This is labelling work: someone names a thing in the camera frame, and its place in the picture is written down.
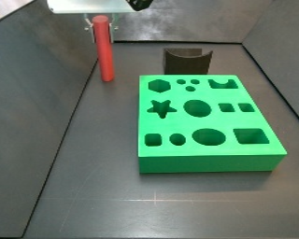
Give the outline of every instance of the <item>white object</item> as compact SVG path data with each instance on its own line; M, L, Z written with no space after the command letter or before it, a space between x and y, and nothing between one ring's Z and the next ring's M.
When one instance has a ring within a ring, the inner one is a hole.
M54 13L134 12L125 0L46 0Z

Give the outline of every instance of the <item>black object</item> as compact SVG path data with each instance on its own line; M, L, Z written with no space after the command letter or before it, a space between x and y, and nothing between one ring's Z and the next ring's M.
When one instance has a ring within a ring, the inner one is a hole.
M201 49L164 49L164 75L206 75L212 55L201 55Z
M136 11L141 11L149 8L153 2L153 0L125 0L125 1Z

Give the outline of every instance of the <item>small circular hole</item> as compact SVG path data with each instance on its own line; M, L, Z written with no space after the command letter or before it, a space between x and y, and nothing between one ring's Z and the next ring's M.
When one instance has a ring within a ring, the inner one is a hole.
M194 91L196 89L194 89L194 87L192 87L192 86L186 86L185 87L185 91L189 91L189 92L192 92L192 91Z
M192 79L192 80L190 80L190 83L194 84L194 85L197 85L197 84L198 84L198 80L197 80L197 79Z
M185 143L185 137L182 134L172 134L169 141L174 146L181 146Z
M182 85L185 83L184 79L177 79L177 84Z

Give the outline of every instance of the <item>black holder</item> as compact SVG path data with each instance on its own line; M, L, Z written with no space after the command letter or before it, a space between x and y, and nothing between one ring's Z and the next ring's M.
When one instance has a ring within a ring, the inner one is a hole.
M206 75L212 55L201 55L201 49L164 49L164 75Z

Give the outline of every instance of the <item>dark gray surface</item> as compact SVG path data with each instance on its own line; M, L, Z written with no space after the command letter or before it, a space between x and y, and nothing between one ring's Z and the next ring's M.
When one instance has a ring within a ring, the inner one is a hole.
M272 2L242 45L299 116L299 0Z
M288 156L272 173L140 175L138 76L164 48L214 52L236 74ZM115 79L87 82L26 238L299 237L299 121L238 45L115 44Z
M118 41L241 42L271 0L154 0L119 14Z
M23 233L95 61L81 16L46 1L0 21L0 236Z

